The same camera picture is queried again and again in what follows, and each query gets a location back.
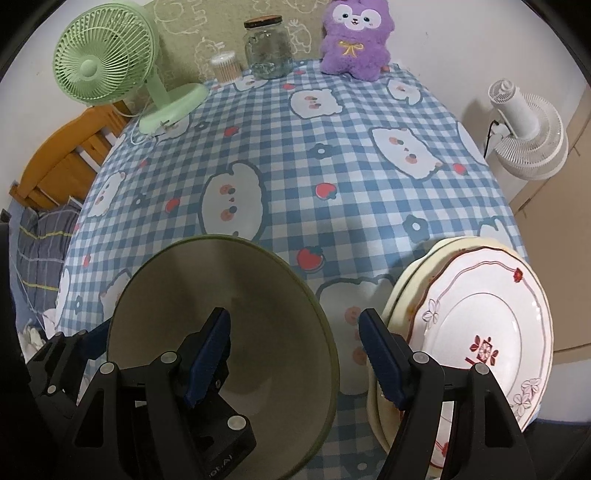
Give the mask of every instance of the green fan grille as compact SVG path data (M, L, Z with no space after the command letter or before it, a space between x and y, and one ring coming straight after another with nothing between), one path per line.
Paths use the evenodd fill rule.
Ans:
M121 100L149 75L156 35L140 6L93 8L76 18L57 44L57 83L71 98L88 105Z

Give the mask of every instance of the metal bolt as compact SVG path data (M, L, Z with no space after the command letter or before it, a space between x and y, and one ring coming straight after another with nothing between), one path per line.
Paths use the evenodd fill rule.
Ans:
M111 362L105 362L100 366L100 373L103 375L109 375L114 369L115 366Z
M476 364L476 371L481 375L486 375L488 372L491 371L485 364Z
M177 361L177 354L174 352L166 352L160 356L160 361L164 364L173 364Z
M234 415L228 419L228 427L239 432L246 427L246 419L240 415Z
M427 364L429 363L429 356L424 352L416 352L413 355L413 359L418 364Z

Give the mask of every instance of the plush toy eye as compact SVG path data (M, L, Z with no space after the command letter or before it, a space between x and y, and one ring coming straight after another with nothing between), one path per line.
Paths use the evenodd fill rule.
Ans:
M367 23L365 28L379 28L382 24L381 15L372 9L363 10L361 13L363 20Z
M351 15L353 15L353 9L349 5L340 4L333 11L333 20L344 23Z

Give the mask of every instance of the large beige bowl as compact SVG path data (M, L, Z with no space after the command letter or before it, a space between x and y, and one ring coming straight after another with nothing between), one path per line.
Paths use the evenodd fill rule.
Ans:
M108 359L120 368L149 364L199 331L215 307L232 318L230 375L221 395L250 419L257 443L229 478L288 478L328 435L339 364L318 301L276 255L214 235L159 253L121 296Z

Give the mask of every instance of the embroidered bow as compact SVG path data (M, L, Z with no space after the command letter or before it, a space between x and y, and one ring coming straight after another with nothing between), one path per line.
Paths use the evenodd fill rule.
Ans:
M345 40L341 40L339 42L339 46L346 48L343 55L351 55L355 58L357 58L357 53L355 52L355 50L363 50L365 48L365 46L362 43L350 43Z

